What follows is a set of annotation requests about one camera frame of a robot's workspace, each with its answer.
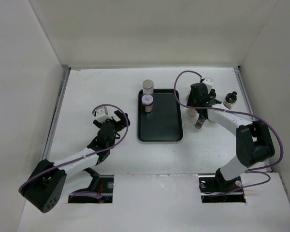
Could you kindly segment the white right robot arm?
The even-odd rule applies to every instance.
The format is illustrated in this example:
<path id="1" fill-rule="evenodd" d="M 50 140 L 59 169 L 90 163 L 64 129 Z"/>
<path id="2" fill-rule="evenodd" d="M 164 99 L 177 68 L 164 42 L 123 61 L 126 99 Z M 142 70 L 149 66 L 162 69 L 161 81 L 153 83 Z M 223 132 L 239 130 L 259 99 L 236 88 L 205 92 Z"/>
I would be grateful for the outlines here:
<path id="1" fill-rule="evenodd" d="M 218 123 L 236 138 L 235 157 L 217 169 L 215 177 L 208 182 L 210 191 L 226 192 L 251 166 L 272 157 L 275 149 L 265 123 L 228 113 L 228 108 L 211 96 L 213 92 L 204 83 L 192 84 L 187 106 L 193 107 L 201 119 Z"/>

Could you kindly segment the tall jar silver lid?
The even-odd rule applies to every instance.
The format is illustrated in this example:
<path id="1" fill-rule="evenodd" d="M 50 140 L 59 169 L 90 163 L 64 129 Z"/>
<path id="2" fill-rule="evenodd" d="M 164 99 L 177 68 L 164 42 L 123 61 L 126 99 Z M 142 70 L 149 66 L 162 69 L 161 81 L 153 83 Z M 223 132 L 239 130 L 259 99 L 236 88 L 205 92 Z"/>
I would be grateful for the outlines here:
<path id="1" fill-rule="evenodd" d="M 150 79 L 143 81 L 143 94 L 153 95 L 154 93 L 154 82 Z"/>

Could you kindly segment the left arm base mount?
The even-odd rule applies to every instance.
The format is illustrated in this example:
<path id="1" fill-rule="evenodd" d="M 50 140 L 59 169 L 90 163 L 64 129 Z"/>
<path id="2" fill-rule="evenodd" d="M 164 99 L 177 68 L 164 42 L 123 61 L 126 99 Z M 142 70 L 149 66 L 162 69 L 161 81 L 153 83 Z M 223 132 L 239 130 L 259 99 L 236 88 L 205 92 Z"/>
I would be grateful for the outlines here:
<path id="1" fill-rule="evenodd" d="M 91 177 L 88 187 L 78 189 L 68 196 L 68 203 L 112 203 L 114 175 L 100 175 L 92 168 L 84 169 Z"/>

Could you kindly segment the dark sauce jar white lid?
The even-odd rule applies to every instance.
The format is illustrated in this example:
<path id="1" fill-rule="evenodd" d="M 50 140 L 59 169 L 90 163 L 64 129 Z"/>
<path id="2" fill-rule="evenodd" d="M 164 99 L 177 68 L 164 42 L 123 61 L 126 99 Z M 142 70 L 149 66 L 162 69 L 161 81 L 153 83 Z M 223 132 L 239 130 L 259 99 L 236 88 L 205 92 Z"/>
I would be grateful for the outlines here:
<path id="1" fill-rule="evenodd" d="M 149 94 L 144 94 L 141 98 L 142 106 L 146 113 L 152 112 L 153 109 L 153 96 Z"/>

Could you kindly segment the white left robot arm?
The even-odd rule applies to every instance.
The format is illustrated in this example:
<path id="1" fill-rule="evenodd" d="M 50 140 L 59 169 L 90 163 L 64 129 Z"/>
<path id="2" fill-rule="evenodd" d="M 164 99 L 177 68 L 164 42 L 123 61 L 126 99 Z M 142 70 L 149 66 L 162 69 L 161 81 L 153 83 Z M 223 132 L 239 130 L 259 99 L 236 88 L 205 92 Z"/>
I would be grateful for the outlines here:
<path id="1" fill-rule="evenodd" d="M 18 192 L 42 213 L 47 213 L 58 203 L 65 182 L 81 171 L 90 173 L 82 181 L 87 192 L 95 192 L 99 187 L 99 174 L 93 170 L 110 155 L 110 150 L 123 141 L 120 131 L 130 126 L 128 114 L 116 110 L 118 119 L 108 115 L 97 116 L 93 121 L 99 129 L 96 137 L 82 151 L 65 159 L 40 161 L 29 179 L 19 187 Z"/>

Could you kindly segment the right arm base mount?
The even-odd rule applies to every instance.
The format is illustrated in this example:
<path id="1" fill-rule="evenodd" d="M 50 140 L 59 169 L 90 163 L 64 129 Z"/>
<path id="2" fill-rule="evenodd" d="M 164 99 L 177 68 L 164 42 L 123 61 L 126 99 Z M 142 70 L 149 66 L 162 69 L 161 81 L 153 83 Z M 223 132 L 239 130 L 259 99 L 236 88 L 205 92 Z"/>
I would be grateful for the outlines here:
<path id="1" fill-rule="evenodd" d="M 214 174 L 199 175 L 202 203 L 246 203 L 241 177 L 220 182 Z"/>

